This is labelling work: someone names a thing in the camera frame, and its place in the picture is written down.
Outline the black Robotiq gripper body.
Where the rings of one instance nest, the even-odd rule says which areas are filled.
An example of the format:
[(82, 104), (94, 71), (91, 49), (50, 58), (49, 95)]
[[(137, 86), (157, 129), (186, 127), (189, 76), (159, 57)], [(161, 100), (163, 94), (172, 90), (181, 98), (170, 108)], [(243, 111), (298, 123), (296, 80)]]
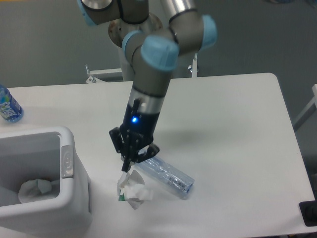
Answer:
[(128, 144), (136, 150), (153, 142), (153, 134), (159, 118), (159, 113), (146, 114), (139, 111), (140, 108), (140, 101), (134, 101), (132, 105), (128, 104), (123, 123), (119, 128), (123, 141), (126, 142), (129, 136)]

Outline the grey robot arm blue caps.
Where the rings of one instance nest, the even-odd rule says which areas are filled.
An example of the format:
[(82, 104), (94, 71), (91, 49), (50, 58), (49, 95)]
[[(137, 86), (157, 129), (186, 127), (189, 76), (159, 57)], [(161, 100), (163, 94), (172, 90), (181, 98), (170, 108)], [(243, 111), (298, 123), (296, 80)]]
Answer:
[(168, 27), (144, 30), (150, 17), (146, 0), (80, 0), (78, 6), (89, 25), (121, 20), (128, 26), (121, 48), (133, 73), (133, 85), (123, 123), (109, 134), (121, 155), (122, 170), (159, 152), (154, 130), (178, 57), (213, 46), (217, 40), (214, 19), (198, 12), (192, 0), (164, 0)]

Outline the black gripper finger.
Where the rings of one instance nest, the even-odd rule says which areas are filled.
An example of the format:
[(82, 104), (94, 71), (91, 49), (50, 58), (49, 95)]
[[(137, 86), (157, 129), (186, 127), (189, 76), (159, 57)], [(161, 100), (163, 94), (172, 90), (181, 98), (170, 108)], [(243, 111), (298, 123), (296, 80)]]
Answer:
[(147, 159), (154, 157), (159, 151), (160, 148), (155, 144), (151, 143), (150, 145), (134, 152), (132, 154), (132, 159), (130, 160), (129, 168), (131, 168), (131, 166), (135, 164), (139, 164), (141, 162), (146, 161)]
[(121, 160), (123, 161), (121, 170), (126, 173), (129, 172), (129, 170), (131, 169), (129, 135), (127, 136), (126, 141), (124, 141), (119, 127), (115, 127), (110, 130), (109, 135), (111, 137), (116, 152), (121, 155)]

